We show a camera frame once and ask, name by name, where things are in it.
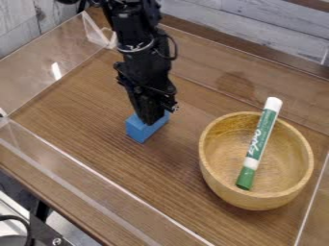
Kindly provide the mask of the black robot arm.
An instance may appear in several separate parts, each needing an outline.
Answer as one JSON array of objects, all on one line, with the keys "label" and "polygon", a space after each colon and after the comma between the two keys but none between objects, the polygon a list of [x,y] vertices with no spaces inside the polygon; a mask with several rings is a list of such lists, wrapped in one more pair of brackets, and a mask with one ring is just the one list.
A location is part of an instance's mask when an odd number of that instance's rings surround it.
[{"label": "black robot arm", "polygon": [[157,0],[101,0],[105,16],[117,34],[123,61],[114,64],[118,83],[125,87],[134,111],[151,126],[165,111],[177,109],[177,87],[169,78],[178,58],[176,40],[158,27],[162,19]]}]

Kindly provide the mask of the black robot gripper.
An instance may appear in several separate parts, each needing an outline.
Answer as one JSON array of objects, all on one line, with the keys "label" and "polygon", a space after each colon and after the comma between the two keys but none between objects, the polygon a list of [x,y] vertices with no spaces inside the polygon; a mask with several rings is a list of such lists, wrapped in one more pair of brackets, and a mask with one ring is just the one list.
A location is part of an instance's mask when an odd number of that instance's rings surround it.
[{"label": "black robot gripper", "polygon": [[118,42],[117,50],[123,61],[114,64],[118,83],[125,87],[135,113],[141,120],[153,125],[165,111],[177,109],[177,86],[169,74],[178,53],[172,53],[169,37]]}]

